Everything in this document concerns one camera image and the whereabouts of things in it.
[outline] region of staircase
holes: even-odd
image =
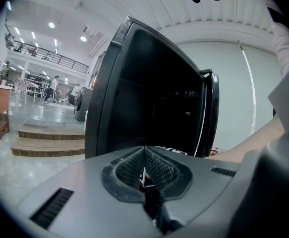
[[[12,153],[27,157],[62,157],[85,154],[83,129],[24,125],[11,146]]]

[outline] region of ceiling light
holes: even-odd
[[[10,1],[6,1],[6,7],[11,10],[11,4],[10,4]]]
[[[16,27],[15,27],[14,29],[15,29],[16,33],[17,33],[18,35],[20,35],[19,29],[17,29]]]

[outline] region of balcony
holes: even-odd
[[[26,54],[32,57],[41,58],[59,65],[65,66],[67,68],[73,69],[75,71],[86,74],[89,66],[77,62],[73,59],[58,55],[52,51],[48,51],[42,48],[37,48],[36,46],[21,43],[18,41],[13,42],[13,46],[9,47],[9,50]]]

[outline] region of gray floor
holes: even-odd
[[[65,128],[83,128],[83,122],[73,118],[68,107],[46,105],[40,100],[15,96],[10,98],[10,132],[0,140],[0,198],[17,207],[36,186],[46,181],[70,164],[84,160],[84,155],[55,158],[14,156],[11,145],[18,138],[17,130],[23,124]]]

